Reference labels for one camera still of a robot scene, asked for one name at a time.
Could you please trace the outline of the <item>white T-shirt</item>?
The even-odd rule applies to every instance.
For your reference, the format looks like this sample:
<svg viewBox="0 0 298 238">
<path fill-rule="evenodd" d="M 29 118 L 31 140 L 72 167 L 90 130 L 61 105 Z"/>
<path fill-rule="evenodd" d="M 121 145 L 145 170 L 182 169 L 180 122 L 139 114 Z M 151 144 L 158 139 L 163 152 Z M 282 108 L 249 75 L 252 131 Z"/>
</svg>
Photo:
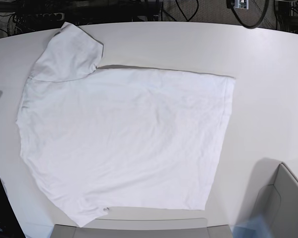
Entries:
<svg viewBox="0 0 298 238">
<path fill-rule="evenodd" d="M 37 186 L 80 227 L 111 207 L 204 210 L 235 79 L 99 69 L 102 55 L 64 23 L 30 71 L 16 124 Z"/>
</svg>

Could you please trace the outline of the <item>grey tray bottom edge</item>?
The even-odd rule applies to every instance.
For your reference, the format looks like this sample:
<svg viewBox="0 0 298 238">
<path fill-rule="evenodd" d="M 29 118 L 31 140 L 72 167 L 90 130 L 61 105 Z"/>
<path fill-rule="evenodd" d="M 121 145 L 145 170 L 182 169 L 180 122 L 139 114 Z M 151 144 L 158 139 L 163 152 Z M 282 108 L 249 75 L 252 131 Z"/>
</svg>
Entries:
<svg viewBox="0 0 298 238">
<path fill-rule="evenodd" d="M 105 220 L 80 228 L 54 225 L 52 238 L 231 238 L 229 225 L 208 227 L 207 219 Z"/>
</svg>

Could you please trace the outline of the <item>grey cardboard box right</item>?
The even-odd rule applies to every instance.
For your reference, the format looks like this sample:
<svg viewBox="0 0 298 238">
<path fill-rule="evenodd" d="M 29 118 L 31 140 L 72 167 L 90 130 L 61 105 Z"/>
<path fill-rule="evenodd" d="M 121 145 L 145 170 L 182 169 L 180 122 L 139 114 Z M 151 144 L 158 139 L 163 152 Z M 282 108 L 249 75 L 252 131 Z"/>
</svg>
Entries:
<svg viewBox="0 0 298 238">
<path fill-rule="evenodd" d="M 298 178 L 285 163 L 259 191 L 252 221 L 255 238 L 298 238 Z"/>
</svg>

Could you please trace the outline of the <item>blue blurry object bottom right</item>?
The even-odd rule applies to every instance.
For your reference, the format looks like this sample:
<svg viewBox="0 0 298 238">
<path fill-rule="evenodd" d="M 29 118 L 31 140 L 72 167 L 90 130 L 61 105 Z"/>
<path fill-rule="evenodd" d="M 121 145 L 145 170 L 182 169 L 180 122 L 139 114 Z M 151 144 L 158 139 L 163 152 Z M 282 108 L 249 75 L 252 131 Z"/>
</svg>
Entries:
<svg viewBox="0 0 298 238">
<path fill-rule="evenodd" d="M 259 215 L 250 220 L 234 226 L 232 229 L 234 238 L 272 238 L 270 229 L 263 216 Z"/>
</svg>

